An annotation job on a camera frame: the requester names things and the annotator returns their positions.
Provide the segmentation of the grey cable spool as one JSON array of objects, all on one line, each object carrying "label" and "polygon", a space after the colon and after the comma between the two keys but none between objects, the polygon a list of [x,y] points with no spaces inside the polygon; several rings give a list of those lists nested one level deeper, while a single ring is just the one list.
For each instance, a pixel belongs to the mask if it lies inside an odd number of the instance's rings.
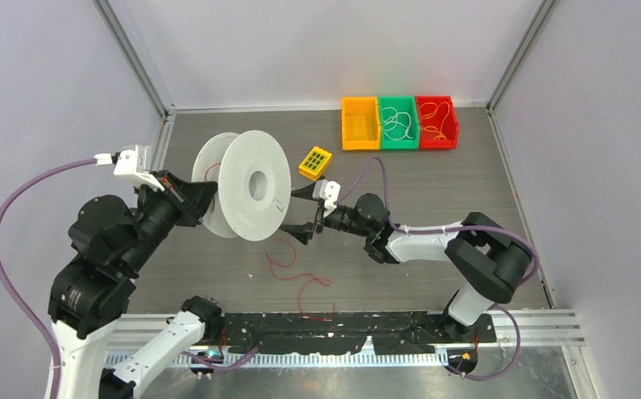
[{"label": "grey cable spool", "polygon": [[218,185],[203,225],[221,238],[265,240],[288,212],[288,159],[281,145],[264,131],[213,136],[198,152],[191,179]]}]

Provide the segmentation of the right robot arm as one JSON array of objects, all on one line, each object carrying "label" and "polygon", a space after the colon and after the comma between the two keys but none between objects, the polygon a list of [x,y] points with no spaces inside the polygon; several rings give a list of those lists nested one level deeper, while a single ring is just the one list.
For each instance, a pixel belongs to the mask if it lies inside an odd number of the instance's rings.
[{"label": "right robot arm", "polygon": [[394,224],[382,199],[361,195],[355,205],[338,200],[339,185],[320,180],[292,191],[294,198],[311,200],[317,210],[304,224],[282,224],[281,230],[307,244],[324,229],[364,239],[364,251],[379,264],[414,260],[449,262],[466,280],[446,305],[439,332],[463,341],[476,328],[478,318],[495,304],[507,304],[535,266],[535,252],[516,234],[501,228],[479,212],[444,226],[411,227]]}]

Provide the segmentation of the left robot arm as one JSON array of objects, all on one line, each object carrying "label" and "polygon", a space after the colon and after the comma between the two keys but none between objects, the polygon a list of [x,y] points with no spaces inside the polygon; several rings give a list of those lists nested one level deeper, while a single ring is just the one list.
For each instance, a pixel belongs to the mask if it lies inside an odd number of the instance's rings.
[{"label": "left robot arm", "polygon": [[137,189],[136,207],[103,195],[85,203],[68,234],[76,257],[55,277],[48,313],[60,357],[52,382],[61,398],[138,398],[169,364],[197,342],[216,342],[221,308],[194,296],[131,357],[105,364],[145,263],[177,226],[195,227],[218,185],[187,182],[162,170]]}]

